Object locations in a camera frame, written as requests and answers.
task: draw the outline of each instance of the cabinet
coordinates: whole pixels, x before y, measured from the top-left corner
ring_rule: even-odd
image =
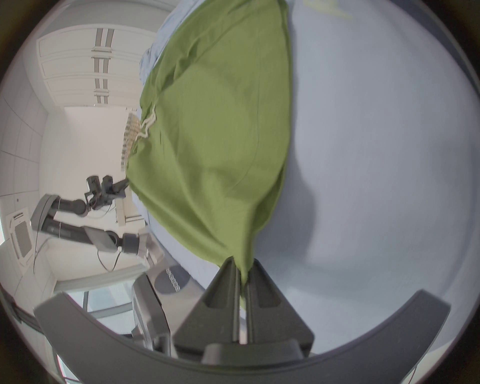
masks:
[[[136,108],[139,63],[155,34],[120,25],[78,25],[37,40],[45,85],[58,106]]]

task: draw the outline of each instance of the dark oval logo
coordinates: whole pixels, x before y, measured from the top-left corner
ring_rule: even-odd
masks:
[[[154,287],[162,295],[180,292],[189,282],[190,274],[180,265],[162,271],[155,279]]]

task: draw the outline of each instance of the air conditioner grille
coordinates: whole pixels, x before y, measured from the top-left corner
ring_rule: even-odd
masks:
[[[27,256],[32,249],[32,243],[28,234],[28,227],[26,221],[22,221],[15,227],[15,236],[17,238],[21,256]]]

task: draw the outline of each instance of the bed sheet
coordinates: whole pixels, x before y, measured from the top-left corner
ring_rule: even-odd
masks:
[[[313,352],[361,336],[418,289],[452,304],[436,349],[480,294],[478,97],[444,47],[390,1],[288,3],[292,141],[254,255],[317,335]],[[135,201],[206,287],[218,267]]]

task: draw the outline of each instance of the white drawstring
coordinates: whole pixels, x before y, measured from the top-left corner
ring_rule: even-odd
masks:
[[[140,132],[138,132],[137,137],[135,137],[135,141],[137,141],[139,137],[143,137],[144,139],[148,138],[148,130],[155,123],[155,121],[156,121],[155,106],[153,106],[152,113],[150,114],[150,116],[143,121],[142,125],[140,125]]]

